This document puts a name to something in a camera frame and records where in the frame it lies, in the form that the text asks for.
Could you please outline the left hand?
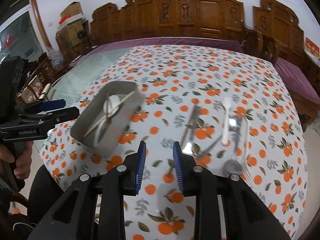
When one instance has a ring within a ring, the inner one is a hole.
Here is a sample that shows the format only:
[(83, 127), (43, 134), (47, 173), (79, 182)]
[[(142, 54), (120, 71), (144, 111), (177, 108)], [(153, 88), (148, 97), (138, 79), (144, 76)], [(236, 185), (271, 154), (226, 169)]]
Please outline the left hand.
[(33, 141), (26, 141), (23, 152), (20, 154), (20, 156), (17, 159), (14, 158), (11, 152), (4, 145), (1, 145), (1, 160), (7, 163), (16, 164), (14, 175), (17, 177), (17, 179), (25, 180), (30, 175), (33, 144), (34, 144)]

